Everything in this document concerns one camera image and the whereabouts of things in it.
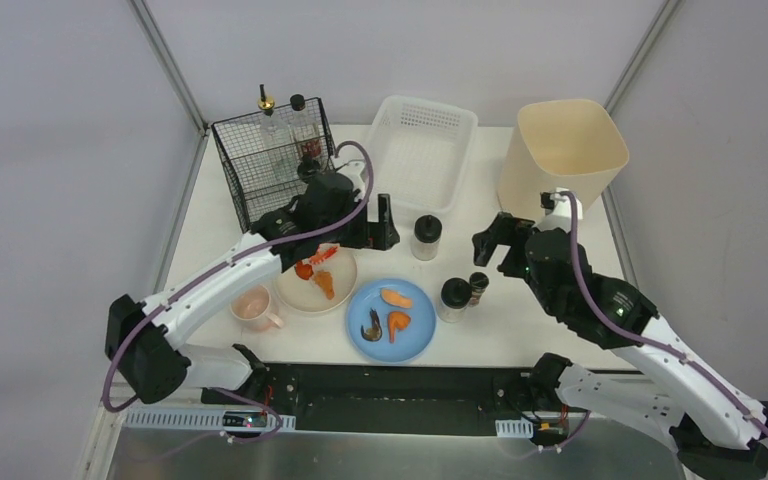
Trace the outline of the black lid jar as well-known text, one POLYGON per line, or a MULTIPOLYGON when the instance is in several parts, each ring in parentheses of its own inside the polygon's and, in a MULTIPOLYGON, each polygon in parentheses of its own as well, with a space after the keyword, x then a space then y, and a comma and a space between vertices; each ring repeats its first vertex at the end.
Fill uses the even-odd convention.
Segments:
POLYGON ((459 322, 469 305, 472 288, 465 279, 453 277, 442 285, 436 307, 437 316, 444 322, 459 322))
POLYGON ((410 248, 413 256, 420 261, 430 261, 437 256, 442 235, 442 223, 434 215, 418 217, 413 225, 410 248))

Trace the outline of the red label sauce bottle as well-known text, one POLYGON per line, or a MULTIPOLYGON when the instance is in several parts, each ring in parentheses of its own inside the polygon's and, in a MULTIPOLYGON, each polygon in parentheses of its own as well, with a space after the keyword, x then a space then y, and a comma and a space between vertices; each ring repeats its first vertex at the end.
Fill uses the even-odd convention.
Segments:
POLYGON ((321 134, 305 97, 302 94, 292 95, 290 106, 292 116, 289 125, 296 147, 302 156, 318 158, 322 153, 321 134))

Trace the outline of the gold cap oil bottle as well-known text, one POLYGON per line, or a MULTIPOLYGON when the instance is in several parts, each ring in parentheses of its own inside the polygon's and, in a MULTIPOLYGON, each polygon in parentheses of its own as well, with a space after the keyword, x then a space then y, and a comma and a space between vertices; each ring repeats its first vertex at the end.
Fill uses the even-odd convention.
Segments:
POLYGON ((270 161, 273 173, 278 183, 291 180, 290 158, 286 156, 285 147, 291 143, 289 127, 275 113, 274 98, 267 94, 265 85, 259 85, 258 108, 262 113, 260 135, 264 151, 270 161))

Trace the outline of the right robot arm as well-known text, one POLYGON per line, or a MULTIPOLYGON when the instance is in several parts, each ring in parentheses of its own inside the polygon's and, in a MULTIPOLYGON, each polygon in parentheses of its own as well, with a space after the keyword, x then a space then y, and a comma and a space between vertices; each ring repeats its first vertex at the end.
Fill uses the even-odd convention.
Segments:
POLYGON ((473 236, 473 261, 484 266, 497 247, 506 246, 503 275, 522 279, 547 315, 636 367, 659 393, 604 380, 555 354, 540 358, 531 381, 556 401, 651 437, 698 477, 766 477, 768 401, 742 393, 713 371, 634 286, 595 273, 578 227, 571 211, 556 210, 540 222, 500 213, 473 236))

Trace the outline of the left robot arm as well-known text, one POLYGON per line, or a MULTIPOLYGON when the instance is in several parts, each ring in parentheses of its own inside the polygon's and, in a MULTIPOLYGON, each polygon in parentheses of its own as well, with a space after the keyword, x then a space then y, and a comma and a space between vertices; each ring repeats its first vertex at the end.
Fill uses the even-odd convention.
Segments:
POLYGON ((399 241, 387 194, 367 215, 368 192, 341 173, 316 175, 290 203, 264 214, 216 263, 185 283, 136 301, 125 294, 109 307, 104 352, 137 400, 153 404, 179 388, 242 387, 255 358, 240 346, 192 345, 190 337, 220 310, 313 256, 320 245, 386 251, 399 241))

